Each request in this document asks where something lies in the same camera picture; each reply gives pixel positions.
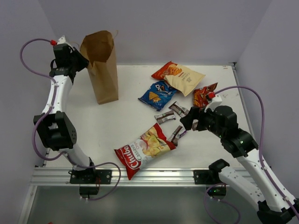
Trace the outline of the dark chocolate bar wrapper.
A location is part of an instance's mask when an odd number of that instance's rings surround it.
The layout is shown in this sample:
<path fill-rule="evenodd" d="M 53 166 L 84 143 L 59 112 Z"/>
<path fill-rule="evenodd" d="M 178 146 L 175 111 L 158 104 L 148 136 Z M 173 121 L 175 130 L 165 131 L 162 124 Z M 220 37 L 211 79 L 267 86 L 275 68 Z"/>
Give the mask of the dark chocolate bar wrapper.
<path fill-rule="evenodd" d="M 197 130 L 198 122 L 199 122 L 199 121 L 196 120 L 196 119 L 193 121 L 193 123 L 192 123 L 192 130 L 193 130 L 193 131 L 196 131 L 196 130 Z"/>

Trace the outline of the purple brown candy wrapper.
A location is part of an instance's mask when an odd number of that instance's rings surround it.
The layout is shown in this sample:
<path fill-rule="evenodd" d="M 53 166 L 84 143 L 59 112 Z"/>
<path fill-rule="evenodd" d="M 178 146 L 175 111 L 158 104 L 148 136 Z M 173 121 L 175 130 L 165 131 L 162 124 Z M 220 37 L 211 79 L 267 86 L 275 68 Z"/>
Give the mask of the purple brown candy wrapper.
<path fill-rule="evenodd" d="M 169 109 L 173 110 L 181 118 L 185 117 L 189 113 L 189 110 L 185 107 L 182 107 L 177 101 L 171 104 Z"/>

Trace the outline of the brown purple chocolate bar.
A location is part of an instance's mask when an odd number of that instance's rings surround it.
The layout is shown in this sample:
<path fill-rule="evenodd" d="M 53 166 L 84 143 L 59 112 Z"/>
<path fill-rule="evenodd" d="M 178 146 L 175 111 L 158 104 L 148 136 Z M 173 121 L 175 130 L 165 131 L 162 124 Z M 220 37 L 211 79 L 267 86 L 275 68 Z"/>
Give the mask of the brown purple chocolate bar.
<path fill-rule="evenodd" d="M 186 132 L 187 131 L 183 126 L 178 126 L 167 140 L 177 146 L 178 140 L 182 138 Z"/>

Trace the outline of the dark red snack bag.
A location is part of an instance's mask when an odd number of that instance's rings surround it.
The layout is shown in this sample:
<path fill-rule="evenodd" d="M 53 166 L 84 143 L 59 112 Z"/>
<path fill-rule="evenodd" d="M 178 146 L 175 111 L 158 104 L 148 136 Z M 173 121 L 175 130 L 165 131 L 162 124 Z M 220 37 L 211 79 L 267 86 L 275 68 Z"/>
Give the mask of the dark red snack bag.
<path fill-rule="evenodd" d="M 214 83 L 208 86 L 201 87 L 199 89 L 195 89 L 193 91 L 193 106 L 197 107 L 206 107 L 208 105 L 208 100 L 206 99 L 206 95 L 214 92 L 217 88 L 218 83 Z"/>

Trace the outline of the brown chocolate bar wrapper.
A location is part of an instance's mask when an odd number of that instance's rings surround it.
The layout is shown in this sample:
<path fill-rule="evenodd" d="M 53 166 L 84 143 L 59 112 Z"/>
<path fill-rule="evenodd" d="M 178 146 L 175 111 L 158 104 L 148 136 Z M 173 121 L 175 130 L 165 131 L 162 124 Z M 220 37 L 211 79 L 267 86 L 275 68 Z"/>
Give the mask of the brown chocolate bar wrapper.
<path fill-rule="evenodd" d="M 175 114 L 173 110 L 170 110 L 168 112 L 165 113 L 161 113 L 159 115 L 155 115 L 154 116 L 155 120 L 157 121 L 158 124 L 163 124 L 166 121 L 170 121 L 170 120 L 175 120 Z"/>

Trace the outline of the brown paper bag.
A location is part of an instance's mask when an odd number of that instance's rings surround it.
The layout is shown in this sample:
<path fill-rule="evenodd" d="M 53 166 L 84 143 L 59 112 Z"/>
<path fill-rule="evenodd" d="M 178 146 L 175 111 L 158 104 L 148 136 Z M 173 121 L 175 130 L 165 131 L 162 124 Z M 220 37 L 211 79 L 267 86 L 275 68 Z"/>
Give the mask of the brown paper bag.
<path fill-rule="evenodd" d="M 107 30 L 85 36 L 80 48 L 99 105 L 119 99 L 114 36 Z"/>

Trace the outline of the beige orange cassava chip bag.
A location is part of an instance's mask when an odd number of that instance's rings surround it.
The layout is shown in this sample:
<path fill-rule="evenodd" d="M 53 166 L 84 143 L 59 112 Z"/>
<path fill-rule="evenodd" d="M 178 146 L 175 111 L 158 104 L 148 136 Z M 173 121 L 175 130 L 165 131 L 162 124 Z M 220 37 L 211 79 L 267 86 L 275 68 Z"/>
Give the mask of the beige orange cassava chip bag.
<path fill-rule="evenodd" d="M 156 80 L 164 80 L 169 86 L 188 96 L 206 75 L 193 71 L 181 64 L 169 61 L 151 75 Z"/>

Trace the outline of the blue snack bag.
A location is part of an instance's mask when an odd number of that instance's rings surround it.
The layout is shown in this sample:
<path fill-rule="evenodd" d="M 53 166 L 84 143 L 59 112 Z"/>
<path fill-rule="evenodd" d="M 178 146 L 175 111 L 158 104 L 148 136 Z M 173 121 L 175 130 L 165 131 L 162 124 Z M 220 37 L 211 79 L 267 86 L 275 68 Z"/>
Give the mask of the blue snack bag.
<path fill-rule="evenodd" d="M 177 89 L 169 86 L 165 81 L 158 81 L 153 83 L 138 100 L 156 111 L 161 111 L 176 92 Z"/>

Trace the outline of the red chip bag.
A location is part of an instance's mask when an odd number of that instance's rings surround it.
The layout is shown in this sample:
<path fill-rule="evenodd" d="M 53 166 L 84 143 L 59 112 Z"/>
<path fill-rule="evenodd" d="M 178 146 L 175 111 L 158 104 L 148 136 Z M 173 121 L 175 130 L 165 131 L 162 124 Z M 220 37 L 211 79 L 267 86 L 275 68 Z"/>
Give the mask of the red chip bag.
<path fill-rule="evenodd" d="M 154 158 L 157 158 L 176 146 L 167 140 L 160 125 L 155 123 L 138 139 L 116 149 L 114 152 L 125 166 L 129 180 Z"/>

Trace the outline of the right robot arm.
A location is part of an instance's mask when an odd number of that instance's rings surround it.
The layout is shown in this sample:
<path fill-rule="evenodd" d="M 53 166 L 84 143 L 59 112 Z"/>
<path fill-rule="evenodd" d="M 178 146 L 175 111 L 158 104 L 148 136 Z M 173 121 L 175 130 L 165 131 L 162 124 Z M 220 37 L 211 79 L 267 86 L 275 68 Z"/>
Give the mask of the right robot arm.
<path fill-rule="evenodd" d="M 219 137 L 223 148 L 254 180 L 254 183 L 249 182 L 228 162 L 219 159 L 209 165 L 211 182 L 223 182 L 232 187 L 254 207 L 263 224 L 286 224 L 298 215 L 299 200 L 275 177 L 250 133 L 239 128 L 237 115 L 231 107 L 221 105 L 214 110 L 192 107 L 180 122 L 190 130 L 194 120 L 198 121 L 196 130 L 208 130 Z"/>

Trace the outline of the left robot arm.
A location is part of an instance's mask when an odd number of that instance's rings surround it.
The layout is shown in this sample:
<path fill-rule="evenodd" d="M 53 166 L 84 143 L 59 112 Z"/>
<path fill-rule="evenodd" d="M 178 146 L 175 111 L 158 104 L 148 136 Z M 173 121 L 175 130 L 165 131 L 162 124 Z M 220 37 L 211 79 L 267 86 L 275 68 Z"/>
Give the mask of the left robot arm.
<path fill-rule="evenodd" d="M 58 152 L 73 165 L 72 177 L 92 183 L 97 178 L 97 171 L 92 159 L 78 146 L 76 128 L 65 112 L 75 75 L 89 62 L 67 43 L 55 44 L 53 51 L 55 58 L 50 63 L 50 94 L 42 114 L 34 117 L 32 140 L 38 134 L 44 147 Z"/>

